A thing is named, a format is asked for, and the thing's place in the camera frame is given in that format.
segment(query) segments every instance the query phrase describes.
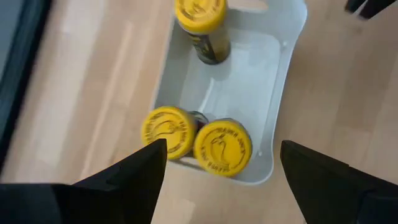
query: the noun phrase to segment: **can lid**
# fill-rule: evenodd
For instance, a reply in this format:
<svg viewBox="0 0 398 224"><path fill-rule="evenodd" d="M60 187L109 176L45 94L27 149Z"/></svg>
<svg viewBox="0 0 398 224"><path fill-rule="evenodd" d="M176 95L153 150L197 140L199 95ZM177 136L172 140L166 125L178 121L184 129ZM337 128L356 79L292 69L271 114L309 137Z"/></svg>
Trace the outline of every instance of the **can lid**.
<svg viewBox="0 0 398 224"><path fill-rule="evenodd" d="M226 0L175 0L175 14L188 32L208 34L225 18Z"/></svg>
<svg viewBox="0 0 398 224"><path fill-rule="evenodd" d="M219 120L199 131L193 151L205 170L231 177L248 164L252 144L249 134L237 121Z"/></svg>
<svg viewBox="0 0 398 224"><path fill-rule="evenodd" d="M196 123L187 112L163 106L149 113L142 125L141 138L145 145L166 139L167 158L178 159L192 149L196 131Z"/></svg>

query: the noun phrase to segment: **black object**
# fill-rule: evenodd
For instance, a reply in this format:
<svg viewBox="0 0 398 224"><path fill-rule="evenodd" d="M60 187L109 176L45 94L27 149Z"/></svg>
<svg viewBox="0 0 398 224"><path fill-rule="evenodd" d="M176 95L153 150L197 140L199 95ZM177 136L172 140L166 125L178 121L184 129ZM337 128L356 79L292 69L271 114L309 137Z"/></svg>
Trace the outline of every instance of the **black object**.
<svg viewBox="0 0 398 224"><path fill-rule="evenodd" d="M166 160L159 139L74 185L1 184L0 223L150 223Z"/></svg>
<svg viewBox="0 0 398 224"><path fill-rule="evenodd" d="M398 223L398 186L293 141L280 158L307 224Z"/></svg>
<svg viewBox="0 0 398 224"><path fill-rule="evenodd" d="M0 171L51 0L0 0Z"/></svg>
<svg viewBox="0 0 398 224"><path fill-rule="evenodd" d="M364 3L364 7L361 12L359 12L359 16L364 19L370 19L375 16L377 13L381 12L383 9L390 6L396 0L348 0L346 4L346 11L350 13L354 13L358 10L360 6Z"/></svg>

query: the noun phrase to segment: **plastic storage bin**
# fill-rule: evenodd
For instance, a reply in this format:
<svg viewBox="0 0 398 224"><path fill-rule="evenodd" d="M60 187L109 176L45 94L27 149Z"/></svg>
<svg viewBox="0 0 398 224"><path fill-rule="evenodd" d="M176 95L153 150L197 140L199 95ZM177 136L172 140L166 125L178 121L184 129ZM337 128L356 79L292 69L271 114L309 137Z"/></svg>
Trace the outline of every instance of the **plastic storage bin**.
<svg viewBox="0 0 398 224"><path fill-rule="evenodd" d="M233 118L249 132L253 152L231 179L260 184L274 167L273 138L292 52L307 18L303 0L269 0L266 11L229 9L225 24L231 55L219 65L197 57L174 19L169 50L154 107L175 105L202 112L210 121ZM193 158L172 161L201 170Z"/></svg>

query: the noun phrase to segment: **wooden floor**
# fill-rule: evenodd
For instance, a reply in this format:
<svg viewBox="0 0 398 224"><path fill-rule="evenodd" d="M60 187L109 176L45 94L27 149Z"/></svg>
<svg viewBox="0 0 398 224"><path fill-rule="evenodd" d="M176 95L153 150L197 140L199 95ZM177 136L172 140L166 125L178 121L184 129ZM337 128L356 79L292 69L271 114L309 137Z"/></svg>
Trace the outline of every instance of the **wooden floor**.
<svg viewBox="0 0 398 224"><path fill-rule="evenodd" d="M245 187L169 164L153 223L302 224L279 159L283 139L398 184L398 2L364 22L345 1L306 0L271 178ZM73 183L141 147L171 2L56 1L3 182Z"/></svg>
<svg viewBox="0 0 398 224"><path fill-rule="evenodd" d="M279 148L291 139L398 184L398 5L363 22L308 0L278 117L272 177L243 187L168 166L154 223L302 224Z"/></svg>

